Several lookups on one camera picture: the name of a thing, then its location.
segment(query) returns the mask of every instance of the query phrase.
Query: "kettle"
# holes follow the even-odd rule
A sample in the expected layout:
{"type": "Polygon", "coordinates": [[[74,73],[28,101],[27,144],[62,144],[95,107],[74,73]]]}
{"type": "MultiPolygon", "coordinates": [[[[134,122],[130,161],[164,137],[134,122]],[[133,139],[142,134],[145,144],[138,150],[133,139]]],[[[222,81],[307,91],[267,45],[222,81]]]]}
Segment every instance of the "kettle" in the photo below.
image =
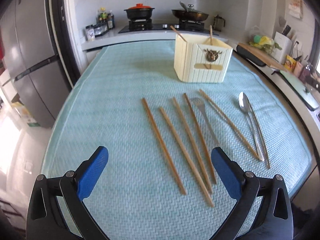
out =
{"type": "Polygon", "coordinates": [[[213,19],[213,29],[221,32],[222,28],[226,26],[226,20],[223,19],[222,17],[220,17],[219,15],[217,15],[214,19],[213,19]]]}

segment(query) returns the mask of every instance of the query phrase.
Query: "wooden cutting board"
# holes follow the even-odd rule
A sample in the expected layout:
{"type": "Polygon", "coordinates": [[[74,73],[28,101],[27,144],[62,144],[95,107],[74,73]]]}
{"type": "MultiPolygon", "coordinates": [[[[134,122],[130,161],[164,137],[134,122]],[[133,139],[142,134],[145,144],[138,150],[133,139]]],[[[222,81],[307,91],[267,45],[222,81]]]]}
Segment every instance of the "wooden cutting board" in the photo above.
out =
{"type": "Polygon", "coordinates": [[[249,51],[251,54],[255,55],[258,59],[260,59],[262,62],[267,64],[267,66],[274,69],[283,70],[286,72],[288,71],[283,65],[281,65],[279,62],[274,60],[271,56],[269,56],[267,53],[263,52],[262,50],[241,42],[238,45],[246,49],[247,51],[249,51]]]}

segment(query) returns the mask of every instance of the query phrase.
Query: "orange lid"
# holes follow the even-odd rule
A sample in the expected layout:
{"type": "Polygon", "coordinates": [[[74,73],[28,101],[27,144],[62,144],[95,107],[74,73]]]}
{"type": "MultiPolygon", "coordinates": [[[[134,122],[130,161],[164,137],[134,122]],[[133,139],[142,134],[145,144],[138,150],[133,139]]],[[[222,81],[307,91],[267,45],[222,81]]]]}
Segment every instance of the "orange lid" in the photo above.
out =
{"type": "Polygon", "coordinates": [[[140,8],[151,8],[150,6],[145,6],[142,3],[137,3],[136,6],[130,7],[129,9],[140,9],[140,8]]]}

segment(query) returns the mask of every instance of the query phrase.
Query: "utensil holder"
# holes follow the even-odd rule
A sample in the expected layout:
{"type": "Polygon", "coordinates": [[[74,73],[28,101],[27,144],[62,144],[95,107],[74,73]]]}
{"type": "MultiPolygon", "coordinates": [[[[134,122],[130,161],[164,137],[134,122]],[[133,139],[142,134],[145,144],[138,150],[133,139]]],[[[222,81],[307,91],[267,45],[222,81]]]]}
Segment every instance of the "utensil holder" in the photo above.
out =
{"type": "Polygon", "coordinates": [[[210,45],[210,38],[203,35],[183,34],[183,38],[187,42],[176,36],[174,69],[178,78],[188,83],[223,82],[233,49],[215,38],[210,45]]]}

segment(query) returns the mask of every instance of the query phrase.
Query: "blue tablecloth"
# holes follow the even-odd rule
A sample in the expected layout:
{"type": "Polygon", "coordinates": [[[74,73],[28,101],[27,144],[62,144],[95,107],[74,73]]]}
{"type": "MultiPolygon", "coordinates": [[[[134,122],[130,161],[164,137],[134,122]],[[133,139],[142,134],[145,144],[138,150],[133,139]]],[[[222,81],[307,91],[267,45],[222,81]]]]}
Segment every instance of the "blue tablecloth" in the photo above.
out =
{"type": "MultiPolygon", "coordinates": [[[[141,41],[103,48],[71,92],[53,129],[43,164],[47,177],[75,170],[99,145],[108,148],[107,167],[84,203],[112,240],[209,239],[235,204],[218,179],[213,186],[215,207],[207,205],[158,110],[160,106],[165,108],[199,169],[171,101],[176,97],[180,102],[205,159],[182,98],[185,92],[192,98],[200,96],[199,89],[204,90],[254,146],[248,120],[237,102],[241,91],[248,95],[267,144],[270,170],[252,157],[233,130],[207,105],[221,147],[243,170],[267,178],[282,174],[290,195],[310,170],[311,153],[300,132],[257,75],[232,57],[223,83],[182,83],[173,69],[174,44],[174,41],[141,41]],[[143,97],[149,103],[187,196],[180,194],[172,178],[142,106],[143,97]]],[[[199,113],[197,117],[212,148],[214,144],[203,119],[199,113]]],[[[259,204],[258,199],[242,232],[250,228],[259,204]]],[[[66,207],[62,210],[71,230],[76,232],[66,207]]]]}

